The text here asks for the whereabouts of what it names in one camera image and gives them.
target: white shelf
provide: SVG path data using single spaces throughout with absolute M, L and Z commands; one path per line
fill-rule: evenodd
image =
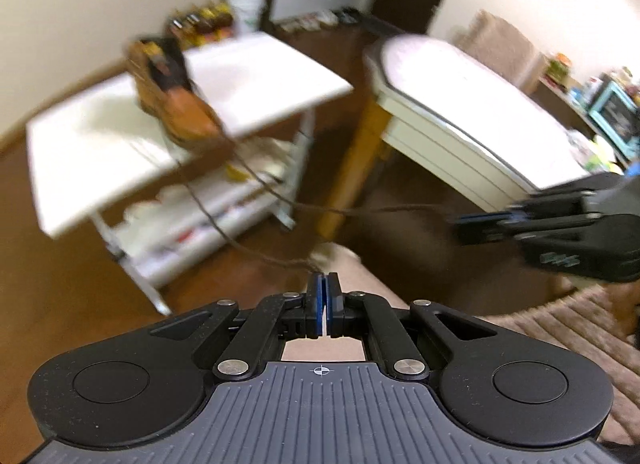
M 343 96 L 351 85 L 262 33 L 186 53 L 193 81 L 233 137 Z M 93 213 L 175 170 L 158 120 L 142 112 L 129 74 L 66 99 L 27 125 L 40 228 L 57 237 Z
M 261 176 L 267 183 L 274 182 L 270 175 Z M 223 214 L 262 187 L 254 179 L 243 183 L 229 181 L 224 168 L 191 184 L 196 196 L 213 217 Z M 187 193 L 163 203 L 144 218 L 132 223 L 121 222 L 113 228 L 113 234 L 120 249 L 136 261 L 150 251 L 171 246 L 181 235 L 206 222 L 206 215 Z
M 276 202 L 276 197 L 270 193 L 263 194 L 247 202 L 242 208 L 233 209 L 220 216 L 216 223 L 227 235 L 236 237 L 265 219 Z M 150 284 L 159 287 L 167 284 L 176 275 L 197 264 L 224 244 L 225 240 L 211 227 L 198 231 L 175 250 L 150 253 L 147 257 L 132 261 L 132 265 Z

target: crosshair marking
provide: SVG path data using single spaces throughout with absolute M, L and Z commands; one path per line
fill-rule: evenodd
M 329 370 L 327 367 L 316 367 L 312 370 L 312 372 L 314 374 L 317 374 L 318 376 L 325 376 L 327 375 L 329 372 L 333 372 L 333 370 Z

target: table leg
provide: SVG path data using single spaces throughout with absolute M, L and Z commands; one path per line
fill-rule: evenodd
M 355 137 L 340 166 L 328 206 L 345 208 L 353 205 L 376 159 L 384 152 L 382 134 L 391 118 L 392 115 L 378 105 L 375 98 L 369 99 Z M 344 217 L 341 215 L 324 213 L 317 231 L 325 240 L 333 241 L 343 221 Z
M 122 267 L 124 272 L 129 275 L 129 278 L 133 280 L 134 283 L 140 288 L 140 291 L 145 293 L 145 296 L 154 305 L 156 311 L 158 311 L 158 313 L 160 314 L 163 314 L 164 316 L 171 316 L 173 313 L 164 301 L 164 298 L 162 298 L 162 295 L 153 285 L 151 285 L 146 280 L 145 277 L 140 274 L 140 272 L 133 266 L 133 264 L 131 264 L 131 261 L 120 249 L 117 238 L 113 234 L 113 231 L 108 226 L 108 224 L 104 221 L 102 216 L 99 213 L 92 213 L 91 220 L 94 223 L 95 228 L 98 230 L 98 233 L 102 237 L 102 240 L 104 240 L 104 243 L 106 244 L 109 252 L 118 262 L 120 267 Z
M 287 197 L 287 199 L 294 200 L 298 194 L 300 181 L 306 168 L 306 159 L 308 158 L 311 145 L 314 142 L 315 128 L 316 112 L 315 109 L 309 108 L 305 110 L 302 121 L 300 121 L 300 129 L 293 140 L 292 167 L 288 171 L 285 187 L 282 191 L 282 194 Z M 279 202 L 274 215 L 286 228 L 293 229 L 296 221 L 291 216 L 292 212 L 293 210 L 290 204 Z

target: microwave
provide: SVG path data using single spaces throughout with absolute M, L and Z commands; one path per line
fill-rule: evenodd
M 638 109 L 617 82 L 606 82 L 596 94 L 588 114 L 628 161 L 636 157 L 640 131 Z

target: brown leather boot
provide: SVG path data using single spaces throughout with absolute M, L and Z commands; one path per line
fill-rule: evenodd
M 140 38 L 129 45 L 127 53 L 140 107 L 162 122 L 174 143 L 194 150 L 220 135 L 215 112 L 193 93 L 175 38 Z

